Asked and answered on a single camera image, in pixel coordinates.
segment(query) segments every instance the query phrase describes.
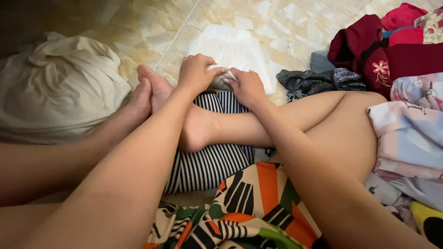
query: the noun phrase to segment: white fabric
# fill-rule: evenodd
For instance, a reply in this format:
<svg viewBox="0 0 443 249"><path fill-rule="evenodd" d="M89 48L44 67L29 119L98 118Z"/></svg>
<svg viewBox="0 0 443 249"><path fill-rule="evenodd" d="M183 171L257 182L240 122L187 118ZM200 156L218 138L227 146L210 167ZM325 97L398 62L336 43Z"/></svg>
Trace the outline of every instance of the white fabric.
<svg viewBox="0 0 443 249"><path fill-rule="evenodd" d="M119 109L131 91L120 60L93 39L47 33L0 71L0 137L27 143L75 140Z"/></svg>
<svg viewBox="0 0 443 249"><path fill-rule="evenodd" d="M266 70L260 42L247 30L210 24L189 44L187 55L196 54L212 57L217 62L217 66L235 67L242 71L252 70L260 76L267 95L276 93L277 84L271 81ZM223 78L235 79L228 72L216 77L210 87L231 90L221 81Z"/></svg>

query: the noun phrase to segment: glittery gray fabric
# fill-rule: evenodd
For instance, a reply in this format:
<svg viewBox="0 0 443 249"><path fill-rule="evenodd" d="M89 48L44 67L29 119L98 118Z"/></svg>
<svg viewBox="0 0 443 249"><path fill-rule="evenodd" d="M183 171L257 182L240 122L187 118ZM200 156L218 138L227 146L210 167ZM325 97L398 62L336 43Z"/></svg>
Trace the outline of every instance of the glittery gray fabric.
<svg viewBox="0 0 443 249"><path fill-rule="evenodd" d="M366 85L360 81L361 75L336 68L320 74L307 71L282 70L277 74L278 81L288 90L298 91L306 95L329 91L366 91Z"/></svg>

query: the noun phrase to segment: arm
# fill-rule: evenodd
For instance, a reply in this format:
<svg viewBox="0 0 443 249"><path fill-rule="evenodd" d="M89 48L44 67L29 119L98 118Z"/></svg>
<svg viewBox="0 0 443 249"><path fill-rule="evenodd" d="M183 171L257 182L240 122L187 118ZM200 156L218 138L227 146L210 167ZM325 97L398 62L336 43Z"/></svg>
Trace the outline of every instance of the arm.
<svg viewBox="0 0 443 249"><path fill-rule="evenodd" d="M333 248L436 248L402 224L346 172L331 167L316 145L278 111L254 72L231 69L239 101L250 108L274 142L285 169Z"/></svg>
<svg viewBox="0 0 443 249"><path fill-rule="evenodd" d="M163 106L124 139L25 241L24 248L141 248L150 234L193 99L222 72L211 57L183 59Z"/></svg>

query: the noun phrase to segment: pile of clothes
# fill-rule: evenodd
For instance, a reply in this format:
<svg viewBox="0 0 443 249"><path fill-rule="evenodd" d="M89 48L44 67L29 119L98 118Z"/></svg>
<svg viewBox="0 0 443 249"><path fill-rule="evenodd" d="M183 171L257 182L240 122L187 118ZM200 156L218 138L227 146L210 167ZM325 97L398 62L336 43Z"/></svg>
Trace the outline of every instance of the pile of clothes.
<svg viewBox="0 0 443 249"><path fill-rule="evenodd" d="M403 3L381 19L365 15L341 29L329 51L312 54L311 70L277 75L290 101L334 90L390 100L368 109L378 150L366 186L443 248L443 7L428 13ZM338 70L354 75L331 77Z"/></svg>

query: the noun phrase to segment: black and white striped fabric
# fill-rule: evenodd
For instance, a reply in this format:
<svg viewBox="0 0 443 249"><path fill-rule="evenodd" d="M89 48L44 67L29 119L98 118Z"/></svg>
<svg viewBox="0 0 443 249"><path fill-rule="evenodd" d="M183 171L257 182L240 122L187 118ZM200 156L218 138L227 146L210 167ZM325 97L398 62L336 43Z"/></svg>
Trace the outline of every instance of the black and white striped fabric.
<svg viewBox="0 0 443 249"><path fill-rule="evenodd" d="M228 91L206 91L198 95L194 103L218 113L249 112L238 102L233 92ZM253 160L254 149L237 144L213 144L194 153L177 151L164 193L216 188L228 176L251 165Z"/></svg>

